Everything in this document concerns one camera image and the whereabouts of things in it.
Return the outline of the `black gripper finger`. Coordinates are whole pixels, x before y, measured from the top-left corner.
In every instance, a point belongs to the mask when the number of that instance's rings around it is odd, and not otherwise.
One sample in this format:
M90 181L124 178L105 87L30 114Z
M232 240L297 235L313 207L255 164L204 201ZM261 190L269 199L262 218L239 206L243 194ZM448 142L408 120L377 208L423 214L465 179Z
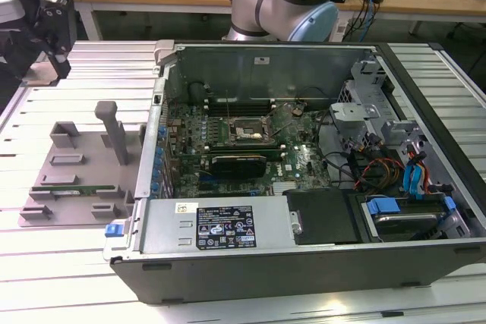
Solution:
M1 75L22 80L37 58L38 49L25 34L1 32Z
M75 43L75 8L73 0L40 0L39 34L46 44L45 53L57 79L68 76L69 52Z

